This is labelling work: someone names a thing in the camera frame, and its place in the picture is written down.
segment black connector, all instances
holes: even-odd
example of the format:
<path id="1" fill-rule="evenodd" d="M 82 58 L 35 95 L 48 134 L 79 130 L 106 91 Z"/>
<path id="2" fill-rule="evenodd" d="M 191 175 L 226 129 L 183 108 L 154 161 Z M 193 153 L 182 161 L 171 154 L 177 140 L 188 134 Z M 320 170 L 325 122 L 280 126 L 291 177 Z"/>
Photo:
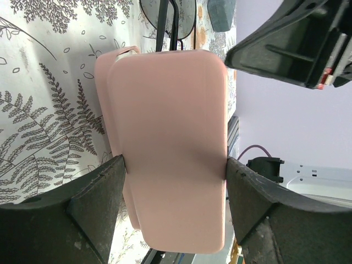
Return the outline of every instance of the black connector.
<path id="1" fill-rule="evenodd" d="M 279 176 L 280 165 L 283 163 L 280 158 L 258 157 L 248 160 L 246 166 L 272 182 L 283 183 L 284 178 Z"/>
<path id="2" fill-rule="evenodd" d="M 284 0 L 258 30 L 231 48 L 226 66 L 310 89 L 351 80 L 349 0 Z"/>

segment lavender wall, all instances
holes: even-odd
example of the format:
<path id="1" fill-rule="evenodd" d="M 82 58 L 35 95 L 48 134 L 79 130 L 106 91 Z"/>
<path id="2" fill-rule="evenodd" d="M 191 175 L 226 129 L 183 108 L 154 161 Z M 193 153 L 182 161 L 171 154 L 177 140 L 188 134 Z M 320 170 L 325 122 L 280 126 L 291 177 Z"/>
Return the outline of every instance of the lavender wall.
<path id="1" fill-rule="evenodd" d="M 238 0 L 237 40 L 263 24 L 280 0 Z M 260 144 L 284 160 L 352 169 L 352 84 L 312 91 L 238 72 L 240 150 Z M 241 160 L 262 156 L 250 150 Z"/>

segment pink case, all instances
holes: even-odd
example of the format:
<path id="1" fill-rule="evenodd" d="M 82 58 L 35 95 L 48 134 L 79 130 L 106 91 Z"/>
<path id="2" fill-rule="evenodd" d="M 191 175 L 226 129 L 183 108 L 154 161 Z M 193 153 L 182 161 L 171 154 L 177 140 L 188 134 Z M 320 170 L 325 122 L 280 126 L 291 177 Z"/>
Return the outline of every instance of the pink case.
<path id="1" fill-rule="evenodd" d="M 226 68 L 202 50 L 115 62 L 127 50 L 100 56 L 95 76 L 113 154 L 125 159 L 131 223 L 154 249 L 217 252 L 224 245 Z"/>

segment gray stone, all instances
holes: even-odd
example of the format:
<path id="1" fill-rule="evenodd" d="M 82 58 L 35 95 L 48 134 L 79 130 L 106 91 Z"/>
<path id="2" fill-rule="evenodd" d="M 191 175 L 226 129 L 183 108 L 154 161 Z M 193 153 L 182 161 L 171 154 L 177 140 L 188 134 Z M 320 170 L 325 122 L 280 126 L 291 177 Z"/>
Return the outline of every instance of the gray stone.
<path id="1" fill-rule="evenodd" d="M 235 7 L 236 0 L 208 1 L 208 13 L 215 32 L 226 32 L 231 29 Z"/>

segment fern pattern wallpaper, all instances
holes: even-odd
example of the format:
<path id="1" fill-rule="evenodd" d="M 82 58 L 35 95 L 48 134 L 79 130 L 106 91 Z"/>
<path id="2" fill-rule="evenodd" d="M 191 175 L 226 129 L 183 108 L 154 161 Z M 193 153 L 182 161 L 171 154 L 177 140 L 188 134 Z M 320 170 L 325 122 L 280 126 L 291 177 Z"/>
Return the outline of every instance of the fern pattern wallpaper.
<path id="1" fill-rule="evenodd" d="M 19 203 L 80 177 L 112 155 L 94 64 L 116 48 L 155 51 L 156 30 L 137 0 L 0 0 L 0 204 Z M 214 33 L 197 0 L 196 47 L 222 59 L 233 28 Z M 184 39 L 193 48 L 194 34 Z M 168 49 L 169 39 L 164 40 Z M 236 72 L 229 71 L 228 111 Z M 141 263 L 149 247 L 122 201 L 109 264 Z"/>

